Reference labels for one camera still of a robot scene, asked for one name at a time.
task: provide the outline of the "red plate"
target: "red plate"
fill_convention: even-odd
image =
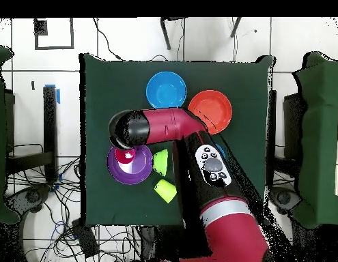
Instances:
[[[222,132],[231,121],[231,103],[219,91],[199,92],[191,100],[188,110],[207,125],[209,134]]]

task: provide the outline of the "yellow-green cup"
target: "yellow-green cup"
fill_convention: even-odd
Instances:
[[[164,149],[153,156],[153,169],[162,176],[166,175],[168,155],[169,152],[167,149]]]
[[[156,186],[154,187],[155,192],[159,194],[161,198],[165,200],[166,203],[170,203],[174,196],[177,194],[176,187],[173,184],[170,184],[168,181],[161,179]]]

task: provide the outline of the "plate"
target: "plate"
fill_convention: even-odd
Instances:
[[[186,83],[174,72],[159,72],[147,84],[145,93],[154,108],[182,106],[186,99]]]
[[[135,185],[148,178],[153,168],[153,155],[150,149],[141,145],[135,147],[135,158],[128,164],[121,164],[115,158],[115,147],[108,153],[108,171],[118,182]]]
[[[199,92],[191,100],[188,110],[207,125],[209,134],[222,132],[231,121],[231,103],[227,96],[219,91]]]

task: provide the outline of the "black chair leg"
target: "black chair leg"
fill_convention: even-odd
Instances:
[[[171,46],[170,46],[169,36],[167,36],[167,31],[166,31],[166,26],[165,26],[166,19],[167,19],[166,17],[160,17],[160,25],[161,25],[161,29],[163,30],[167,50],[170,50]]]
[[[236,24],[234,25],[233,30],[231,31],[231,38],[233,38],[236,34],[240,19],[241,17],[237,17]]]

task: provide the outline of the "dark green table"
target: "dark green table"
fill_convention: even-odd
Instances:
[[[108,172],[111,148],[108,123],[126,109],[151,108],[145,96],[150,78],[160,71],[179,74],[187,86],[183,107],[200,91],[214,89],[231,102],[233,117],[222,132],[235,157],[259,194],[264,196],[268,69],[273,58],[257,63],[176,61],[101,61],[85,54],[86,101],[86,223],[94,224],[182,224],[178,197],[167,204],[154,191],[162,177],[152,171],[134,186],[115,181]],[[219,136],[213,139],[225,148]],[[174,184],[171,142],[149,146],[155,154],[169,150],[167,181]]]

